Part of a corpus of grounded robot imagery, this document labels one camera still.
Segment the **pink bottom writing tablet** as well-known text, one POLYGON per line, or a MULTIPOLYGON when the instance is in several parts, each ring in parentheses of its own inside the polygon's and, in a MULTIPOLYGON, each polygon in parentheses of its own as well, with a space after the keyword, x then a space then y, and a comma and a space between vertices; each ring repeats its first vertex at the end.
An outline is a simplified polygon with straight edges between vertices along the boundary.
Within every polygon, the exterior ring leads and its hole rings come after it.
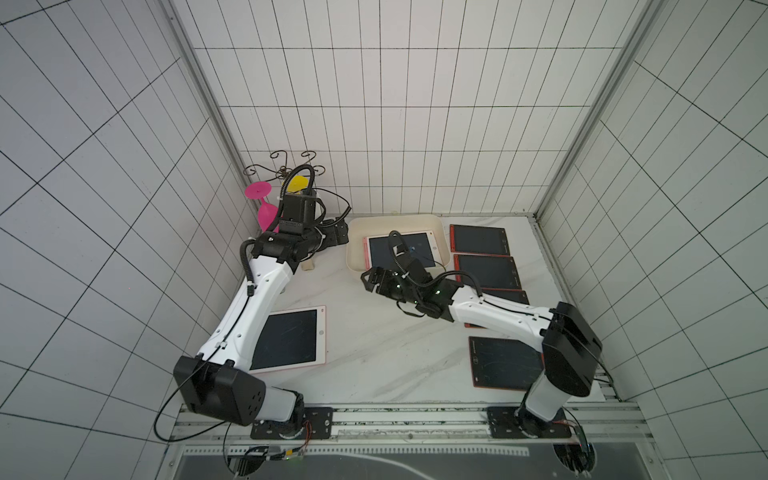
POLYGON ((363 238, 365 269, 382 267, 394 270, 397 267, 394 256, 405 253, 412 259, 418 259, 426 269, 444 266, 432 231, 402 233, 397 238, 389 235, 363 238))

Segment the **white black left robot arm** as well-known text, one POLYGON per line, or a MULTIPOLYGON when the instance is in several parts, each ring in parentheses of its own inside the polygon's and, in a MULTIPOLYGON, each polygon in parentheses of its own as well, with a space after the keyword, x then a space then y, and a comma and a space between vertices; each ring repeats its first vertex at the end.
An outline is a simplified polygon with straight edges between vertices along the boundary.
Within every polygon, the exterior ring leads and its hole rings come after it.
POLYGON ((300 264, 348 242, 347 223, 335 219, 301 231, 281 226, 241 243, 243 283, 211 337, 196 355, 180 357, 173 370, 188 410, 241 426, 264 421, 290 432, 303 427, 303 396, 269 387, 248 370, 278 296, 300 264))

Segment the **white pink writing tablet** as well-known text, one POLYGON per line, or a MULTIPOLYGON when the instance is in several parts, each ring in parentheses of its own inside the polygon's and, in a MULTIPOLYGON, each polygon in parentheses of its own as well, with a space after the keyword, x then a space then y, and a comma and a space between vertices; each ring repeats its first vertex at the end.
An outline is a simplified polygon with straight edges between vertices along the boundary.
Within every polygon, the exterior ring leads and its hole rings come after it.
POLYGON ((285 310, 269 316, 254 349, 250 372, 271 373, 326 363, 324 306, 285 310))

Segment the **red writing tablet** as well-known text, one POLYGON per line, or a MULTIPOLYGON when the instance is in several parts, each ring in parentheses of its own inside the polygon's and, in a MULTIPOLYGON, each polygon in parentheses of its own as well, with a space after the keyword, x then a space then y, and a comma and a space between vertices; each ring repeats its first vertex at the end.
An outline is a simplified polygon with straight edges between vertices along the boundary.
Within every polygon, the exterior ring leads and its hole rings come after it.
POLYGON ((503 228, 451 224, 449 236, 451 251, 454 253, 505 257, 511 255, 503 228))
POLYGON ((457 254, 456 270, 473 275, 483 289, 521 290, 522 283, 512 257, 457 254))
POLYGON ((470 336, 469 353, 476 388, 526 391, 543 372, 541 354, 520 341, 470 336))
MULTIPOLYGON (((473 288, 467 286, 467 293, 475 297, 476 292, 473 288)), ((498 300, 504 302, 514 302, 522 305, 530 305, 528 295, 525 290, 503 290, 503 289, 485 289, 483 290, 483 299, 485 302, 498 303, 498 300)), ((473 323, 464 323, 465 328, 485 328, 473 323)))

